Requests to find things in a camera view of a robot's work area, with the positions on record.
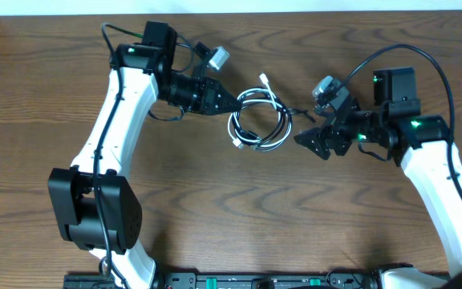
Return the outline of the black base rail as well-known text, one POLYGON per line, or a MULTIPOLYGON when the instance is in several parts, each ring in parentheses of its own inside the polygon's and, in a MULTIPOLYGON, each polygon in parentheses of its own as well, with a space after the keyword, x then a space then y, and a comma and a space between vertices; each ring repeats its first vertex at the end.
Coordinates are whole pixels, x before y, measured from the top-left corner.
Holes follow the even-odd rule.
POLYGON ((381 286, 369 275, 332 271, 322 275, 203 275, 168 273, 152 281, 152 289, 256 289, 342 288, 367 289, 381 286))

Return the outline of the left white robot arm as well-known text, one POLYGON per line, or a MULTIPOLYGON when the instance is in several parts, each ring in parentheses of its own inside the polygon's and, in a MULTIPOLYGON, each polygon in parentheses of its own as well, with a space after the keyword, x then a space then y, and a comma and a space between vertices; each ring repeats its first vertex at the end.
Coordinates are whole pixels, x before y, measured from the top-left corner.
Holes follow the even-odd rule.
POLYGON ((132 155, 152 105, 163 100, 182 113, 215 116, 241 108, 209 78, 228 52, 196 45, 201 62, 191 75, 172 67, 177 32, 148 22, 137 43, 110 48, 107 95, 91 134, 66 169, 51 171, 47 187, 61 237, 99 260, 97 275, 66 275, 66 288, 159 288, 155 261, 140 243, 142 208, 128 182, 132 155))

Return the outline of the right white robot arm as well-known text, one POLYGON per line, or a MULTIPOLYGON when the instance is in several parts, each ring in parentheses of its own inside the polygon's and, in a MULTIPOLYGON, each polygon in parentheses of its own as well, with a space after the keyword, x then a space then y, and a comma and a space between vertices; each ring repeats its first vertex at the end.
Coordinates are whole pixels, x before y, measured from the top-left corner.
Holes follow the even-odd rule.
POLYGON ((415 186, 440 237, 448 261, 447 279, 411 265, 380 267, 363 277, 362 288, 462 288, 462 164, 448 143, 451 129, 439 115, 424 116, 411 67, 374 71, 375 111, 364 111, 342 82, 328 75, 312 95, 324 123, 295 136, 323 160, 343 156, 352 143, 387 150, 415 186))

